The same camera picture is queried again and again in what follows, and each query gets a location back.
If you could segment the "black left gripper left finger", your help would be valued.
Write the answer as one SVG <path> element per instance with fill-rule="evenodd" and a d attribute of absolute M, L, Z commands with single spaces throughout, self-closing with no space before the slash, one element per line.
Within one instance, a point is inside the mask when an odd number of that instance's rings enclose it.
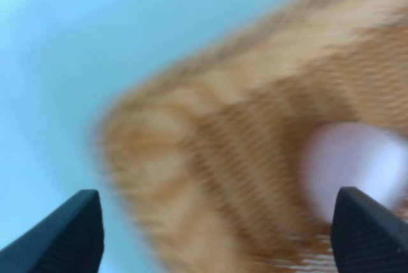
<path fill-rule="evenodd" d="M 1 250 L 1 272 L 98 272 L 104 239 L 99 192 L 80 190 Z"/>

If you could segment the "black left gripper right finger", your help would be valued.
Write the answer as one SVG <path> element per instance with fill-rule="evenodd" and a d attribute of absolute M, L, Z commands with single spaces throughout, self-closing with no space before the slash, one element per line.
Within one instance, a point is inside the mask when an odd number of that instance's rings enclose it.
<path fill-rule="evenodd" d="M 354 187 L 339 190 L 331 225 L 337 270 L 407 272 L 407 223 Z"/>

